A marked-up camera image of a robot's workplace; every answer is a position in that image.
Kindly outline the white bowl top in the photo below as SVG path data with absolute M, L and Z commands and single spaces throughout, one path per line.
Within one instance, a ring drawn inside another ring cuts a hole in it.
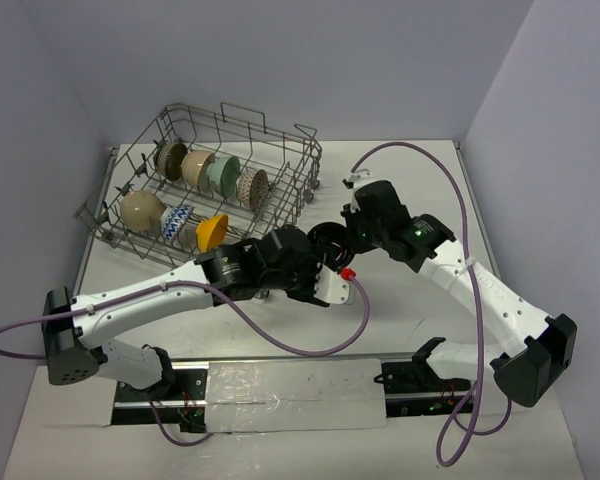
M 122 200 L 120 218 L 133 232 L 157 229 L 166 205 L 153 193 L 145 190 L 131 191 Z

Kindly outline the brown ribbed bowl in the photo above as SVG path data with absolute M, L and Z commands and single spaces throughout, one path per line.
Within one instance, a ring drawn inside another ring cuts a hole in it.
M 164 144 L 157 153 L 154 161 L 157 172 L 169 181 L 181 178 L 181 164 L 188 149 L 182 142 Z

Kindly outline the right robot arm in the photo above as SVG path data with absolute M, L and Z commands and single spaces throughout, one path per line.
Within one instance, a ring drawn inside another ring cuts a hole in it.
M 575 321 L 550 316 L 467 260 L 464 242 L 430 214 L 411 216 L 389 181 L 352 174 L 344 184 L 352 192 L 341 212 L 351 250 L 385 251 L 481 317 L 498 343 L 485 356 L 495 384 L 514 403 L 535 406 L 571 364 Z

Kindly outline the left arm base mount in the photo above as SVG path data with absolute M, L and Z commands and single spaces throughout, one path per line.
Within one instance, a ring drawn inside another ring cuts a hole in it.
M 153 400 L 164 427 L 176 426 L 180 433 L 203 434 L 205 421 L 207 367 L 176 368 L 175 383 L 159 400 Z M 156 425 L 146 396 L 119 382 L 111 412 L 113 426 Z

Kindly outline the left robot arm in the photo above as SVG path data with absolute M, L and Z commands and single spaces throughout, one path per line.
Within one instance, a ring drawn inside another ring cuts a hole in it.
M 331 305 L 336 272 L 325 248 L 285 226 L 262 239 L 220 245 L 158 277 L 99 294 L 65 288 L 45 299 L 42 335 L 48 380 L 66 386 L 92 376 L 122 381 L 152 398 L 168 396 L 175 373 L 168 353 L 133 347 L 119 335 L 166 317 L 219 305 L 235 307 L 263 290 L 292 300 Z

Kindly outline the yellow bowl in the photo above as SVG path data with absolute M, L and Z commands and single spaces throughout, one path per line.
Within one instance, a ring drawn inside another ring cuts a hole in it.
M 216 215 L 199 223 L 196 227 L 198 249 L 205 253 L 220 245 L 227 234 L 229 217 L 226 214 Z

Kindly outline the red blue patterned bowl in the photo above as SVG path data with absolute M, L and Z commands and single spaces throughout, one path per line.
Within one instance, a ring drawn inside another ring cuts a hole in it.
M 181 204 L 168 207 L 160 218 L 161 236 L 165 242 L 173 242 L 181 233 L 187 221 L 191 218 L 194 207 Z

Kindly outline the plain white bowl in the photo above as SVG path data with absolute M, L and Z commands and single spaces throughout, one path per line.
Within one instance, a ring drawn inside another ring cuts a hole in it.
M 209 189 L 207 170 L 215 162 L 211 151 L 194 150 L 187 153 L 181 163 L 181 177 L 189 186 L 200 191 Z

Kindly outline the teal glazed bowl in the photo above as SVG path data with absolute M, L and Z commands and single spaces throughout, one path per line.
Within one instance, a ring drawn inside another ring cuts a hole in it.
M 231 197 L 241 175 L 240 160 L 237 156 L 217 157 L 207 169 L 209 188 L 223 198 Z

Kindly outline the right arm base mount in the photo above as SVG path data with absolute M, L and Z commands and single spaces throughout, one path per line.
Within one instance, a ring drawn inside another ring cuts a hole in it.
M 427 363 L 443 337 L 434 337 L 408 360 L 382 361 L 373 378 L 383 386 L 388 418 L 450 414 L 472 383 L 462 377 L 440 377 Z

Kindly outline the patterned mosaic bowl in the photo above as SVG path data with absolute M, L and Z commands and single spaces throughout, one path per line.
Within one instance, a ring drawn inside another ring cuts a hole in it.
M 263 169 L 243 173 L 237 183 L 236 197 L 252 211 L 259 211 L 269 191 L 267 172 Z

